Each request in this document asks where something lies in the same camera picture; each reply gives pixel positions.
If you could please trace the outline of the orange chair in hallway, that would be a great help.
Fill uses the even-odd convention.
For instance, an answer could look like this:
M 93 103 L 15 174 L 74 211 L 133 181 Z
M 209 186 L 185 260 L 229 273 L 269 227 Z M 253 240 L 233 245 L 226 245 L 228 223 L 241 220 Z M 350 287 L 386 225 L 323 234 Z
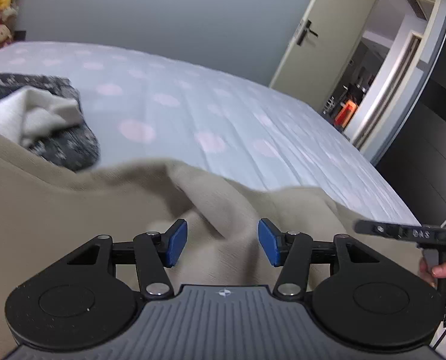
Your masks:
M 339 128 L 345 128 L 350 122 L 352 116 L 357 110 L 358 105 L 353 100 L 347 100 L 341 111 L 338 112 L 334 119 L 334 126 Z

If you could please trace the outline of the white printed sweatshirt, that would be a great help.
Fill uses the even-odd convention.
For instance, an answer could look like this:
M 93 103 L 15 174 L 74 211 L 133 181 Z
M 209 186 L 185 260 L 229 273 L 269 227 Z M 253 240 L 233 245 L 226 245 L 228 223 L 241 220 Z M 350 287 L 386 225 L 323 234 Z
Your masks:
M 0 135 L 25 148 L 83 121 L 77 100 L 47 90 L 25 86 L 0 100 Z

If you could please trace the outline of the cream room door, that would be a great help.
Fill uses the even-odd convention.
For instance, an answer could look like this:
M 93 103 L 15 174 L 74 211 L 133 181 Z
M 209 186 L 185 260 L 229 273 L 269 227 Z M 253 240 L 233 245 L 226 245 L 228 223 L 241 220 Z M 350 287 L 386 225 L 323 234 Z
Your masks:
M 289 41 L 270 87 L 320 111 L 360 42 L 377 0 L 311 0 Z M 319 34 L 296 45 L 306 20 Z

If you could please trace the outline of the polka dot bed sheet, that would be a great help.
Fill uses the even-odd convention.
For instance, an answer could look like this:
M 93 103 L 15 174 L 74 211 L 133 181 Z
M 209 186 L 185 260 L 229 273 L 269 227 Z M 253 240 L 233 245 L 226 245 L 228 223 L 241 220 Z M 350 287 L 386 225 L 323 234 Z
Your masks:
M 0 72 L 69 79 L 102 167 L 175 158 L 252 189 L 315 186 L 369 219 L 416 224 L 312 108 L 250 80 L 131 49 L 49 41 L 0 49 Z

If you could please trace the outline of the beige fleece zip hoodie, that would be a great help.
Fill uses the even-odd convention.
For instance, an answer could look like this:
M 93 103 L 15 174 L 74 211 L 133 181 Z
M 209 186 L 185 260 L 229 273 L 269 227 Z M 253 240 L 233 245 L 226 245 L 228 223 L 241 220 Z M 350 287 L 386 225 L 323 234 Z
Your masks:
M 107 345 L 106 358 L 363 359 L 268 295 L 277 270 L 259 246 L 262 218 L 327 241 L 358 215 L 318 188 L 258 192 L 178 161 L 74 173 L 0 135 L 0 358 L 15 347 L 4 306 L 18 285 L 95 236 L 130 241 L 185 219 L 170 280 L 190 305 L 151 309 L 150 326 Z

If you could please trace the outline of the dark floral garment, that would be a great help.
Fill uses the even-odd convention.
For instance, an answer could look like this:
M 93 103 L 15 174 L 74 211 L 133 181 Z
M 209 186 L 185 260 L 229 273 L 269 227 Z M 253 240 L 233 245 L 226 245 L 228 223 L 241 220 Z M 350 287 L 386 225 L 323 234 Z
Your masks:
M 0 72 L 0 100 L 25 86 L 47 90 L 60 97 L 74 98 L 82 114 L 80 94 L 68 78 Z M 67 127 L 40 138 L 26 149 L 74 172 L 95 165 L 100 155 L 97 138 L 85 120 L 78 126 Z

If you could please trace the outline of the black wardrobe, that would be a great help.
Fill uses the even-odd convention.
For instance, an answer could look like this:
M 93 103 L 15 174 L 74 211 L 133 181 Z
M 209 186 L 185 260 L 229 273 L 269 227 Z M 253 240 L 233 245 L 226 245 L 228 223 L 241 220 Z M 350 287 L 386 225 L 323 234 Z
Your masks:
M 446 219 L 446 38 L 421 96 L 377 170 L 421 224 Z

